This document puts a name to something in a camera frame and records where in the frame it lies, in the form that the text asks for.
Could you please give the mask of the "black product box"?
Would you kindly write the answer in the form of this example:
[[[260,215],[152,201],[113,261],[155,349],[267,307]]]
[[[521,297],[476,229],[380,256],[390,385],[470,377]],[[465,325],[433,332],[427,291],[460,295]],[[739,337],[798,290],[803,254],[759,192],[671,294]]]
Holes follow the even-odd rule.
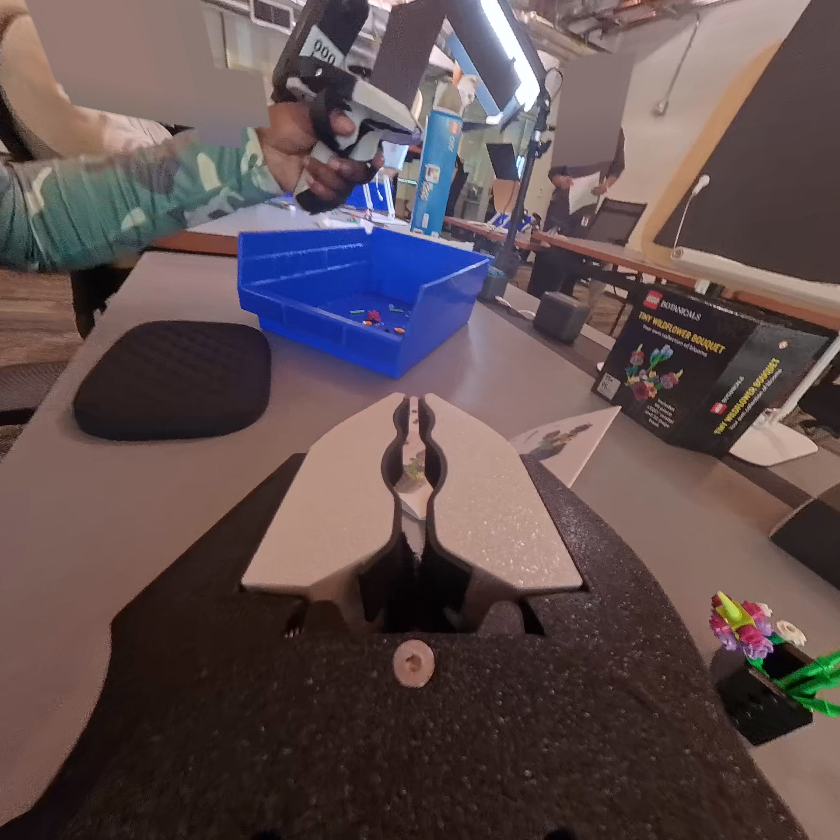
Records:
[[[668,445],[720,458],[789,395],[830,339],[799,319],[651,285],[591,390]]]

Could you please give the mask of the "LEGO flower bouquet in pot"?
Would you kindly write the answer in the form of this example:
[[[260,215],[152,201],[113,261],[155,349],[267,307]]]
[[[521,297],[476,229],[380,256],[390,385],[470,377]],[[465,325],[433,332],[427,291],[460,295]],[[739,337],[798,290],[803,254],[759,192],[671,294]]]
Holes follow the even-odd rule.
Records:
[[[792,623],[774,620],[766,604],[736,601],[719,591],[708,624],[719,644],[710,673],[730,723],[761,747],[814,722],[839,719],[839,652],[813,657]]]

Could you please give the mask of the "pile of toy brick pieces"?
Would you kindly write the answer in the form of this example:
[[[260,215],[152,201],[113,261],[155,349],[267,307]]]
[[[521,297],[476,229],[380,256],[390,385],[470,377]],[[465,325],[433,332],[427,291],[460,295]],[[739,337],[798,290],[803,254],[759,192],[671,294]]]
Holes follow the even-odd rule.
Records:
[[[401,338],[406,333],[406,325],[412,311],[406,308],[390,306],[388,309],[356,308],[345,312],[348,318],[362,327],[392,334]]]

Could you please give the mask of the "black wrist rest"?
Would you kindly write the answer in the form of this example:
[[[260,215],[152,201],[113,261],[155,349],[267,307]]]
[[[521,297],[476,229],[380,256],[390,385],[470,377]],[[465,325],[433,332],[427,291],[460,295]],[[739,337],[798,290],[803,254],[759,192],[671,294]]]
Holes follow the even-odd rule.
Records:
[[[80,383],[80,431],[118,443],[222,437],[255,424],[270,400],[265,335],[231,322],[164,320],[131,328]]]

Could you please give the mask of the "instruction booklet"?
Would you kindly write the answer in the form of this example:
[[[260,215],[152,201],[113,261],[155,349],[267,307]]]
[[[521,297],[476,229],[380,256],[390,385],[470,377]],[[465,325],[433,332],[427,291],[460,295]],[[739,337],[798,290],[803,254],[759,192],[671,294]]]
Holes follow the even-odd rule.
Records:
[[[511,440],[519,455],[542,463],[567,487],[571,487],[601,443],[614,419],[617,406],[548,423]],[[408,434],[402,450],[403,472],[395,485],[402,514],[424,522],[433,488],[425,475],[426,447],[420,435],[418,398],[410,400]]]

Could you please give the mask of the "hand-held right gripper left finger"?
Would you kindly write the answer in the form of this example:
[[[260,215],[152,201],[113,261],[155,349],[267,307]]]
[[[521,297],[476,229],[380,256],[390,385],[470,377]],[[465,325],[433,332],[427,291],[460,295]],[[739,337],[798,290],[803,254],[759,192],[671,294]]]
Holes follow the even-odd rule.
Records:
[[[349,627],[380,625],[406,576],[400,547],[410,400],[394,392],[313,444],[244,573],[244,589],[330,603]]]

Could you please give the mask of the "wooden background desk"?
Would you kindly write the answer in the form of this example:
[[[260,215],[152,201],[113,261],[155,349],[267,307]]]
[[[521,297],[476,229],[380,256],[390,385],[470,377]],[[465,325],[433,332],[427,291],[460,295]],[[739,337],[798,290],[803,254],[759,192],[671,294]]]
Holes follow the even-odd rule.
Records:
[[[566,238],[537,231],[525,237],[516,237],[514,245],[533,252],[540,252],[551,247],[561,248],[603,263],[628,268],[658,280],[666,280],[683,288],[692,288],[705,278],[697,271],[678,267],[669,260],[656,261],[631,248],[587,239]],[[822,301],[821,299],[816,302],[806,301],[802,297],[797,297],[790,288],[783,289],[784,294],[781,297],[777,292],[737,286],[728,280],[712,278],[710,282],[722,287],[722,296],[726,299],[838,331],[838,301]]]

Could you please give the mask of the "black desk lamp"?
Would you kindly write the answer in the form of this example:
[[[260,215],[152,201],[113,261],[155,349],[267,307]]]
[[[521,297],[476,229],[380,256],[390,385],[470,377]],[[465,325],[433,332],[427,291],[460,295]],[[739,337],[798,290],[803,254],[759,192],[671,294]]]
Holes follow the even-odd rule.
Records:
[[[444,22],[452,28],[500,113],[512,101],[517,104],[511,119],[537,109],[509,228],[494,263],[513,281],[521,264],[517,233],[524,218],[526,192],[536,160],[550,147],[544,138],[551,109],[545,87],[547,71],[507,2],[407,2],[394,5],[389,13],[373,67],[373,83],[410,106]]]

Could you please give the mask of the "blue printed carton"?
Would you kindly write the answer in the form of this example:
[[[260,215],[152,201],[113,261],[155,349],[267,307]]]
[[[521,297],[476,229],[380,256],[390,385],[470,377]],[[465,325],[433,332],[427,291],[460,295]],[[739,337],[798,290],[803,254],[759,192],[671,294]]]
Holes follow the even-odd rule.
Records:
[[[440,235],[463,125],[462,117],[451,109],[433,106],[427,115],[410,225],[413,234]]]

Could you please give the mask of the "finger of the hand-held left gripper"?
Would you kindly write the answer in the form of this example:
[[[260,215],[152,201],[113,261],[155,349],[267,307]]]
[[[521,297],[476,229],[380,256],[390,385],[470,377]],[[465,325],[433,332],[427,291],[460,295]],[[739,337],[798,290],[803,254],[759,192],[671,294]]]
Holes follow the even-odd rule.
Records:
[[[282,97],[309,105],[316,139],[327,148],[410,146],[419,137],[418,123],[404,104],[344,69],[289,69],[282,75]],[[335,112],[352,122],[351,133],[333,130]]]

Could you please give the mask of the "flat black box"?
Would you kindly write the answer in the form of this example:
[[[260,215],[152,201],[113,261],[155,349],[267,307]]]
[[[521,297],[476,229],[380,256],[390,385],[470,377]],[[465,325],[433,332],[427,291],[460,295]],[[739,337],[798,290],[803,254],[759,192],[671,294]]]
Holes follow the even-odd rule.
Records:
[[[838,590],[839,485],[795,509],[772,531],[770,540]]]

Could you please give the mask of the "person's left forearm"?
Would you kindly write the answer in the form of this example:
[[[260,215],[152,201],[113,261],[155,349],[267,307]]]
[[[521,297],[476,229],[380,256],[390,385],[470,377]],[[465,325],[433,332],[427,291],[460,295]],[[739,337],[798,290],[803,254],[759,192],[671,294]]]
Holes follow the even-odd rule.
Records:
[[[106,265],[283,193],[250,128],[238,148],[184,132],[132,152],[4,164],[1,265],[46,273]]]

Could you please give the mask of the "grey desk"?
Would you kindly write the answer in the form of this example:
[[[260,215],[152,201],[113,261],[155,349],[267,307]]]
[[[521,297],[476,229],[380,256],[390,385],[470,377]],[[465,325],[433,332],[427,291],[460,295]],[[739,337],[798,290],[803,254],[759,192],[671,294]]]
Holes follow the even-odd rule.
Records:
[[[2,823],[36,802],[88,722],[119,609],[288,456],[395,391],[441,396],[504,438],[603,404],[588,374],[479,304],[400,381],[270,338],[269,406],[245,431],[174,444],[83,435],[72,397],[133,326],[255,323],[236,267],[145,255],[2,462]],[[824,655],[838,649],[838,590],[769,540],[794,505],[760,484],[771,477],[670,447],[621,415],[573,491],[646,563],[704,657],[716,590],[769,603]]]

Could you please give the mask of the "person's left hand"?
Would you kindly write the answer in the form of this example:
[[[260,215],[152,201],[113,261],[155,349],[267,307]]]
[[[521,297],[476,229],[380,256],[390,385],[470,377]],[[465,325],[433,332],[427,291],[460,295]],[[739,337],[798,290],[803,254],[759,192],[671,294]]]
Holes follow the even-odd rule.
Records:
[[[273,103],[267,113],[267,126],[256,129],[259,145],[269,173],[288,192],[293,192],[303,177],[313,195],[328,208],[337,207],[383,166],[382,150],[368,163],[341,158],[331,158],[327,163],[317,161],[312,150],[318,140],[305,102]]]

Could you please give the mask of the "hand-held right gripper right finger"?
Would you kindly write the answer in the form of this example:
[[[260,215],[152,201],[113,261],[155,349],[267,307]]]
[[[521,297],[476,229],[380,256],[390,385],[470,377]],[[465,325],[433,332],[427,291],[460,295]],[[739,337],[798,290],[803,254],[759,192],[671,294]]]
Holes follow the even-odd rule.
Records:
[[[516,449],[442,397],[418,402],[425,444],[420,605],[434,625],[478,628],[501,602],[581,592],[584,580]]]

